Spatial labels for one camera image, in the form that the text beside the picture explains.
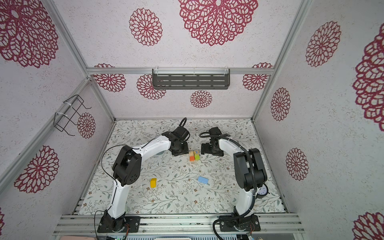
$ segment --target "leaf pattern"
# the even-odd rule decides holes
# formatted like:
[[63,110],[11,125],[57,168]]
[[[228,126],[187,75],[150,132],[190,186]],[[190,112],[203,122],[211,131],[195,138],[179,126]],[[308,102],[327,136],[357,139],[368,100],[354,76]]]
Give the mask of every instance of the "leaf pattern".
[[[180,120],[121,120],[108,142],[107,148],[127,144],[143,144],[165,131],[174,130]],[[249,119],[189,120],[185,124],[191,136],[190,150],[200,150],[201,143],[209,138],[200,138],[199,133],[219,127],[223,133],[239,141],[245,148],[260,149],[252,122]],[[103,167],[112,174],[112,166],[121,147],[109,150],[103,158]],[[233,211],[240,188],[236,183],[233,160],[228,154],[223,157],[205,154],[197,162],[190,162],[188,155],[174,157],[170,151],[154,155],[142,162],[139,179],[131,185],[126,202],[128,214],[183,214],[227,213]],[[270,170],[266,185],[270,193],[257,199],[255,212],[285,212],[276,190]],[[197,181],[199,176],[209,179],[208,184]],[[151,178],[157,178],[156,188],[150,188]],[[109,205],[113,180],[101,169],[100,163],[93,176],[88,193],[79,211],[81,215],[94,214]]]

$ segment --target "black wire rack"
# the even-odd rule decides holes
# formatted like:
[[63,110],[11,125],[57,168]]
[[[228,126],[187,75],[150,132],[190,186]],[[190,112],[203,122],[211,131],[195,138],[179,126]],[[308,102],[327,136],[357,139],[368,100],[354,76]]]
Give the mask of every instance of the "black wire rack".
[[[73,100],[73,102],[72,103],[70,103],[69,102],[69,100],[71,100],[71,99],[73,99],[74,97],[76,97],[74,100]],[[72,105],[76,102],[76,100],[78,100],[79,102],[80,102],[80,105],[75,109]],[[59,113],[59,112],[57,112],[57,113],[55,113],[55,116],[53,117],[53,126],[57,129],[57,130],[59,130],[60,132],[66,132],[69,136],[75,136],[75,135],[72,135],[72,134],[69,134],[68,132],[67,132],[67,130],[65,130],[65,128],[67,127],[67,125],[71,122],[71,123],[73,123],[74,125],[78,125],[78,124],[76,124],[76,123],[74,123],[73,121],[72,121],[72,118],[73,118],[73,116],[75,115],[75,114],[78,114],[79,116],[81,116],[80,114],[79,114],[79,112],[78,112],[78,110],[79,110],[79,108],[81,107],[81,106],[83,106],[85,109],[90,109],[90,108],[92,108],[92,107],[90,107],[90,108],[86,108],[85,106],[84,106],[84,100],[78,95],[78,94],[76,94],[76,95],[73,95],[72,97],[70,97],[70,98],[68,98],[67,100],[65,100],[63,103],[66,103],[66,104],[68,104],[69,106],[70,106],[70,108],[68,108],[64,113]],[[66,114],[66,112],[69,110],[69,109],[73,109],[74,110],[74,113],[72,114],[72,116],[69,118],[68,117],[68,115]],[[67,118],[68,119],[68,122],[64,125],[64,127],[62,127],[61,125],[59,125],[59,122],[60,122],[60,120],[61,120],[61,118],[59,118],[59,120],[58,121],[56,121],[56,117],[58,116],[58,115],[62,115],[62,116],[64,116],[65,118]]]

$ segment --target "blue block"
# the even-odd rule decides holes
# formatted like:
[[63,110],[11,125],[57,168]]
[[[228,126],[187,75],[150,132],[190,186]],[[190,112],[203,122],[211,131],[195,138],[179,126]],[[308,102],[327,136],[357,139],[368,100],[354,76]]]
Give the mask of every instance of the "blue block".
[[208,179],[205,178],[205,177],[199,177],[197,180],[198,180],[199,182],[201,182],[201,183],[208,184]]

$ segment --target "clock face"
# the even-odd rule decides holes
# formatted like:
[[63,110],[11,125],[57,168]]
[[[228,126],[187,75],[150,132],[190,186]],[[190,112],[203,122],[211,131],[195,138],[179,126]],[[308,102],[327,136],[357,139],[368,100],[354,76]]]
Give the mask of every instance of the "clock face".
[[260,190],[257,192],[257,194],[265,196],[268,193],[268,188],[266,187],[265,184],[262,185]]

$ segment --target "large red flower pattern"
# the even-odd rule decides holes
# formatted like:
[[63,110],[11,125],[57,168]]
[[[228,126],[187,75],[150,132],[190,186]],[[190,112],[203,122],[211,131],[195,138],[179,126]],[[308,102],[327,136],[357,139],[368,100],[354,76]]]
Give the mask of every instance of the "large red flower pattern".
[[1,212],[1,207],[0,207],[0,236],[1,236],[1,230],[3,229],[4,225],[5,225],[4,214]]
[[[97,64],[96,68],[114,68],[109,64]],[[120,92],[125,88],[125,78],[123,74],[94,74],[93,77],[98,85],[110,92]]]
[[138,8],[132,13],[129,28],[133,37],[146,46],[157,44],[163,35],[158,17],[152,11],[144,8]]
[[273,94],[271,100],[271,113],[276,121],[283,120],[291,107],[290,95],[285,88],[279,88]]
[[0,52],[23,67],[49,65],[58,49],[58,35],[39,0],[1,0]]
[[21,192],[37,193],[55,179],[58,168],[57,153],[49,146],[43,146],[13,185]]
[[205,108],[212,102],[212,95],[204,90],[198,90],[191,95],[191,103],[197,108]]
[[166,90],[156,90],[153,88],[151,74],[140,76],[136,84],[140,94],[148,99],[155,100],[162,98],[167,92]]
[[285,160],[289,174],[296,180],[303,180],[308,174],[308,161],[304,153],[297,148],[291,149]]
[[[270,63],[259,63],[253,66],[253,68],[272,68]],[[267,74],[246,74],[243,76],[243,85],[246,89],[251,91],[257,91],[263,89],[267,82],[269,75]]]
[[364,48],[362,61],[355,69],[355,102],[364,109],[364,117],[378,123],[384,131],[384,24],[375,39]]
[[252,21],[257,0],[179,0],[184,28],[200,43],[233,41]]
[[90,138],[95,133],[96,123],[93,116],[89,113],[80,115],[77,121],[77,130],[83,138]]
[[366,212],[364,215],[359,215],[359,218],[353,223],[354,240],[384,239],[384,216],[381,213]]
[[330,21],[315,31],[308,43],[305,54],[307,63],[317,67],[326,63],[333,56],[340,42],[340,25]]

